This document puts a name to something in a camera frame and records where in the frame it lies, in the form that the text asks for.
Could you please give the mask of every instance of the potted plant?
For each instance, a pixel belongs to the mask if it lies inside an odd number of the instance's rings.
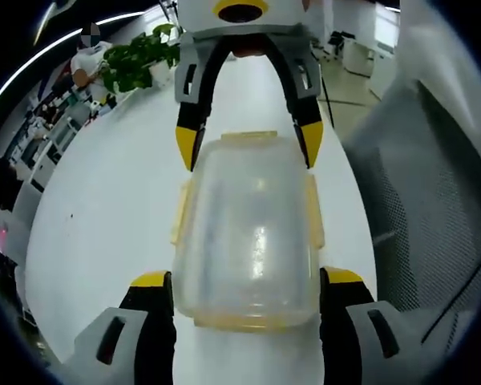
[[[167,64],[167,69],[175,66],[180,61],[180,45],[168,44],[173,28],[178,29],[173,24],[163,24],[156,27],[151,35],[141,34],[133,38],[130,44],[114,46],[105,52],[102,77],[106,89],[115,94],[118,91],[148,88],[153,85],[154,76],[150,67],[158,63]]]

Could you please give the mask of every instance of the white table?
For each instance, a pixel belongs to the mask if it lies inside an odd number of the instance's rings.
[[[73,340],[131,281],[170,270],[170,231],[189,177],[176,145],[174,90],[138,91],[82,128],[55,169],[34,221],[26,297],[62,361]],[[277,129],[295,137],[276,72],[266,58],[227,62],[217,80],[205,140]],[[356,180],[327,124],[314,173],[324,218],[323,264],[361,274],[376,294],[374,255]],[[195,328],[175,315],[176,384],[322,383],[318,319],[288,334]]]

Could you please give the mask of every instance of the transparent plastic container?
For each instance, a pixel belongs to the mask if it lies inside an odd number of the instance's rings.
[[[172,271],[182,314],[199,326],[271,330],[318,312],[307,174],[296,140],[232,137],[203,146]]]

